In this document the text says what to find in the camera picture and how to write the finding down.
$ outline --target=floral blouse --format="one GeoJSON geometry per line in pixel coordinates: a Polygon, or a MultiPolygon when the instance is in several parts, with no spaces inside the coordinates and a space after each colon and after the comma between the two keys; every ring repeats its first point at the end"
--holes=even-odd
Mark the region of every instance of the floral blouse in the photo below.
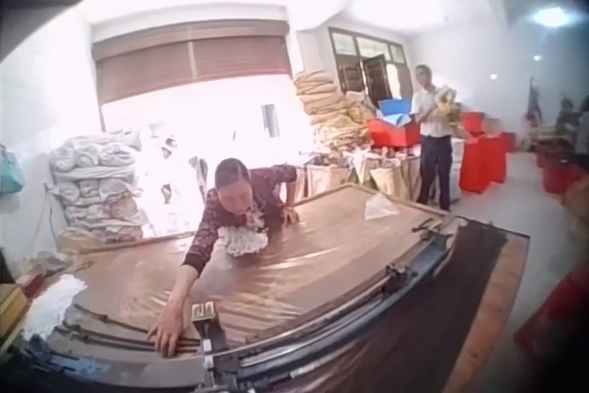
{"type": "MultiPolygon", "coordinates": [[[[288,165],[258,168],[252,169],[249,175],[254,204],[261,211],[264,224],[281,224],[284,203],[278,195],[277,188],[282,183],[296,181],[296,168],[288,165]]],[[[241,227],[247,223],[247,215],[235,215],[226,211],[219,202],[216,190],[208,191],[201,223],[182,264],[193,267],[201,274],[213,253],[219,227],[241,227]]]]}

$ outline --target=ceiling light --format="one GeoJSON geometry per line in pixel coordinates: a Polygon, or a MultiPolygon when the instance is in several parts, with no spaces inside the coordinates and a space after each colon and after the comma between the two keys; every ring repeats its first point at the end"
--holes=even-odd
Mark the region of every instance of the ceiling light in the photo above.
{"type": "Polygon", "coordinates": [[[538,11],[532,19],[543,27],[560,28],[569,25],[572,18],[562,8],[556,6],[538,11]]]}

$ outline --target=teal bag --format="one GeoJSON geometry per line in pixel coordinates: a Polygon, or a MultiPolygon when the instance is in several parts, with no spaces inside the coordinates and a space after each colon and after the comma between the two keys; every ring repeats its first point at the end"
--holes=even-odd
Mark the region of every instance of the teal bag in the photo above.
{"type": "Polygon", "coordinates": [[[19,193],[25,186],[25,178],[17,156],[0,144],[0,196],[19,193]]]}

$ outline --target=white shirt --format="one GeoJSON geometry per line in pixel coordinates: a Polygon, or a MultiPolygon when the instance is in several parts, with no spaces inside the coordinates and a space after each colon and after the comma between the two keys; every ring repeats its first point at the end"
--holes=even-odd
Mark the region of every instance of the white shirt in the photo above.
{"type": "Polygon", "coordinates": [[[577,129],[577,140],[574,147],[575,154],[589,154],[589,112],[581,114],[579,128],[577,129]]]}
{"type": "MultiPolygon", "coordinates": [[[[435,107],[435,99],[440,89],[434,87],[431,91],[422,89],[413,95],[411,103],[411,114],[420,114],[429,108],[435,107]]],[[[445,115],[440,115],[435,111],[429,117],[422,121],[420,133],[425,136],[440,138],[452,135],[452,128],[445,115]]]]}

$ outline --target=tiled floor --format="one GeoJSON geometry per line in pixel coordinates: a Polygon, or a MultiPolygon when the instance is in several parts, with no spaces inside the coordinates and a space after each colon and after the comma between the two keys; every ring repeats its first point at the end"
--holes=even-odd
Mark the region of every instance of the tiled floor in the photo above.
{"type": "Polygon", "coordinates": [[[556,197],[543,191],[534,156],[512,154],[503,185],[493,184],[483,195],[464,196],[453,212],[530,236],[524,278],[512,314],[489,360],[468,390],[517,391],[529,378],[529,370],[512,335],[572,269],[579,256],[569,236],[565,209],[556,197]]]}

